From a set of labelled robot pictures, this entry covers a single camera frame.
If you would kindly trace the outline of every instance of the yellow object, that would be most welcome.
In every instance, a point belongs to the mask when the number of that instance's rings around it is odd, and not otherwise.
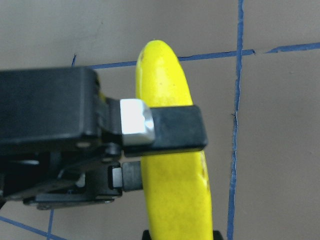
[[[136,64],[136,97],[149,107],[192,105],[173,50],[150,41]],[[212,204],[205,153],[144,156],[143,190],[152,240],[212,240]]]

